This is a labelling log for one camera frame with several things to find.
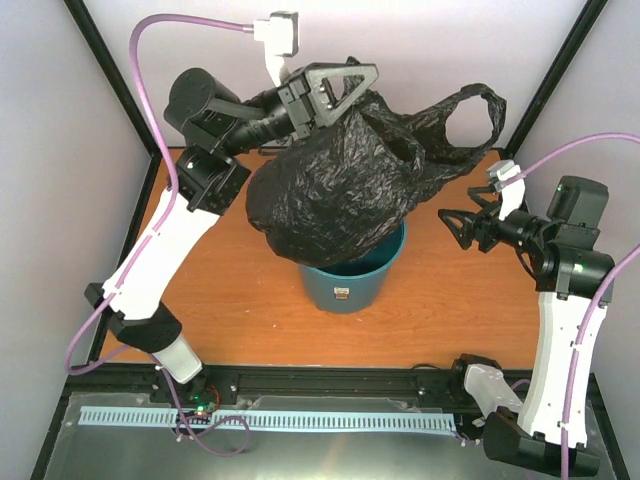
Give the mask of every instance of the trash bag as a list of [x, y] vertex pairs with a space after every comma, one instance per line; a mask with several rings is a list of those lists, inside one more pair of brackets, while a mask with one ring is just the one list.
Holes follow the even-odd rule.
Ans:
[[[345, 95], [357, 84], [345, 78]], [[446, 121], [477, 95], [488, 104], [491, 137], [478, 147], [454, 147]], [[367, 90], [334, 125], [294, 142], [255, 172], [247, 190], [249, 223], [276, 255], [296, 263], [327, 267], [361, 258], [420, 202], [473, 170], [500, 136], [505, 112], [506, 101], [480, 83], [414, 115], [392, 112]]]

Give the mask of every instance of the teal trash can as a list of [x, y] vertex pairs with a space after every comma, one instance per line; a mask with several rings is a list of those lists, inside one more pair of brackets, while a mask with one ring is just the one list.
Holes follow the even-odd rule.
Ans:
[[374, 250], [358, 260], [326, 268], [300, 265], [307, 294], [318, 309], [327, 312], [353, 313], [368, 307], [380, 293], [406, 239], [405, 221]]

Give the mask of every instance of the white metal strip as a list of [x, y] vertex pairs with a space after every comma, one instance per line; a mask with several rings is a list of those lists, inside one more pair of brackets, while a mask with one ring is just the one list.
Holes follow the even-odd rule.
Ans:
[[[437, 413], [354, 413], [354, 412], [299, 412], [260, 410], [221, 410], [211, 419], [189, 420], [193, 429], [207, 428], [228, 415], [243, 417], [254, 431], [262, 432], [400, 432], [453, 435], [453, 415]], [[90, 407], [80, 410], [79, 425], [110, 427], [175, 427], [178, 423], [175, 408]], [[218, 428], [242, 430], [237, 421], [224, 423]]]

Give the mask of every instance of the wooden table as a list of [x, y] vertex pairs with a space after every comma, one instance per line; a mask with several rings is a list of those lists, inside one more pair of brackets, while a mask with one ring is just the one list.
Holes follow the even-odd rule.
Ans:
[[[240, 158], [255, 171], [266, 158]], [[495, 152], [408, 217], [404, 252], [369, 308], [351, 315], [317, 310], [297, 266], [277, 257], [247, 222], [245, 189], [178, 270], [163, 301], [205, 363], [408, 367], [449, 366], [461, 353], [531, 368], [538, 337], [537, 294], [512, 248], [463, 251], [439, 208], [476, 210], [466, 189], [486, 183]], [[146, 225], [167, 173], [161, 168]], [[104, 352], [117, 345], [111, 337]], [[114, 361], [148, 362], [136, 351]]]

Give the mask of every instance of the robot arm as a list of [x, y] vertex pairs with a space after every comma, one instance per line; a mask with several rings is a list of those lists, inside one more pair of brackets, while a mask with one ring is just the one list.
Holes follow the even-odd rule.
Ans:
[[[561, 420], [578, 327], [596, 290], [614, 266], [609, 255], [593, 250], [608, 190], [584, 178], [562, 177], [547, 220], [519, 209], [524, 184], [516, 186], [523, 180], [502, 189], [502, 182], [517, 173], [519, 168], [513, 162], [499, 162], [488, 171], [489, 187], [469, 190], [480, 212], [440, 210], [438, 214], [464, 249], [476, 240], [480, 251], [486, 253], [502, 242], [514, 247], [519, 255], [529, 256], [529, 273], [540, 292], [540, 334], [524, 404], [506, 384], [495, 362], [463, 355], [454, 366], [460, 387], [474, 398], [486, 418], [483, 443], [489, 458], [559, 475], [564, 427], [572, 449], [572, 475], [594, 475], [598, 457], [586, 451], [585, 399], [593, 347], [611, 301], [611, 288], [580, 345], [571, 425], [564, 426]], [[490, 192], [500, 193], [502, 198], [489, 201], [479, 195]]]
[[[254, 35], [265, 43], [265, 63], [276, 86], [242, 103], [202, 69], [189, 69], [176, 79], [164, 117], [184, 135], [187, 148], [176, 163], [180, 191], [173, 209], [155, 232], [152, 227], [170, 201], [169, 186], [122, 266], [104, 284], [91, 284], [85, 291], [93, 305], [115, 294], [105, 313], [116, 338], [153, 355], [179, 383], [192, 380], [202, 362], [161, 298], [191, 249], [225, 214], [249, 177], [250, 170], [234, 155], [294, 133], [305, 138], [334, 124], [378, 77], [375, 65], [320, 63], [289, 74], [283, 57], [297, 52], [296, 14], [276, 13], [269, 21], [257, 21]], [[361, 83], [337, 99], [329, 78], [352, 75]]]

